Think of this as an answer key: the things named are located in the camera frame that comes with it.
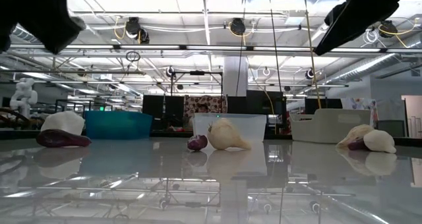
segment yellow cable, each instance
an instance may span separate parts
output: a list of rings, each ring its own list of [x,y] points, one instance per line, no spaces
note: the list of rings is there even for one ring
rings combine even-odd
[[[117,17],[116,18],[116,24],[114,26],[117,26],[118,22],[119,22],[119,18]],[[125,27],[123,28],[123,35],[122,36],[117,35],[117,29],[114,28],[114,34],[116,35],[117,39],[119,39],[119,40],[123,40],[123,38],[125,37],[126,23],[127,22],[125,22]]]
[[[405,48],[408,48],[408,46],[402,41],[402,39],[400,39],[400,37],[398,37],[398,35],[395,35],[395,37]]]
[[[308,3],[307,3],[307,0],[305,0],[305,14],[306,14],[306,21],[307,21],[307,25],[308,25],[309,51],[311,52],[312,73],[314,74],[313,83],[315,85],[316,98],[318,99],[318,107],[319,107],[319,109],[321,109],[322,107],[321,107],[321,99],[319,97],[319,91],[318,91],[317,74],[315,73],[314,54],[312,52],[311,26],[309,24],[309,13],[308,13]]]
[[[140,29],[138,30],[138,44],[142,43],[142,41],[140,40],[140,38],[142,37],[142,31],[140,31]]]
[[[266,97],[268,97],[268,99],[270,100],[270,105],[271,105],[271,112],[272,112],[272,115],[276,115],[275,114],[275,112],[274,112],[274,106],[272,105],[272,100],[271,100],[271,97],[268,95],[268,93],[266,92],[266,90],[264,89],[264,88],[262,88],[261,86],[259,86],[258,85],[258,82],[256,81],[256,78],[255,78],[255,76],[254,76],[254,74],[253,74],[253,71],[252,71],[252,68],[251,67],[249,67],[249,70],[251,71],[251,74],[252,74],[252,77],[253,77],[253,80],[255,81],[255,83],[256,83],[256,86],[258,86],[258,88],[259,89],[261,89],[261,90],[263,90],[264,91],[264,93],[266,94]],[[274,134],[277,134],[277,122],[276,122],[276,128],[274,129]]]
[[[253,32],[253,27],[252,27],[251,32],[249,32],[247,35],[242,34],[241,36],[238,36],[237,34],[235,34],[234,32],[232,32],[232,31],[231,31],[230,26],[231,26],[231,22],[229,22],[229,31],[230,31],[230,32],[231,32],[234,36],[237,36],[237,37],[247,37],[247,36],[249,36],[250,34],[252,34],[252,32]]]
[[[381,31],[381,32],[383,32],[383,33],[385,33],[385,34],[390,34],[390,35],[393,35],[393,36],[399,36],[399,35],[402,35],[402,34],[407,34],[409,32],[412,32],[415,29],[415,27],[416,27],[417,21],[418,21],[418,19],[415,19],[415,24],[413,24],[413,27],[410,30],[406,30],[405,32],[393,33],[393,32],[388,32],[388,31],[382,30],[381,29],[381,26],[384,26],[383,24],[381,24],[380,26],[378,26],[378,30]]]

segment glossy table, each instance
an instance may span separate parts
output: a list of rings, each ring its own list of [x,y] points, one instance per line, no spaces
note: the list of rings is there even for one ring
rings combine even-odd
[[[422,223],[422,149],[269,140],[191,153],[186,140],[2,140],[0,223]]]

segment white pillar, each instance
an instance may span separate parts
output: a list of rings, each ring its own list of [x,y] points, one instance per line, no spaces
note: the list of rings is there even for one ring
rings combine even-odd
[[[246,96],[248,64],[246,57],[224,57],[223,93],[228,96]]]

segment teal plastic bin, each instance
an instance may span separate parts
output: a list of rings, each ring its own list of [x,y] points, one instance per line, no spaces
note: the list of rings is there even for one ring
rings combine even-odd
[[[129,111],[85,111],[91,139],[130,140],[150,136],[152,116]]]

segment patterned curtain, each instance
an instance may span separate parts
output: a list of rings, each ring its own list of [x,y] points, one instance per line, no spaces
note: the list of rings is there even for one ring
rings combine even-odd
[[[210,113],[227,113],[227,98],[226,96],[185,96],[185,117],[192,117],[199,105],[206,104]]]

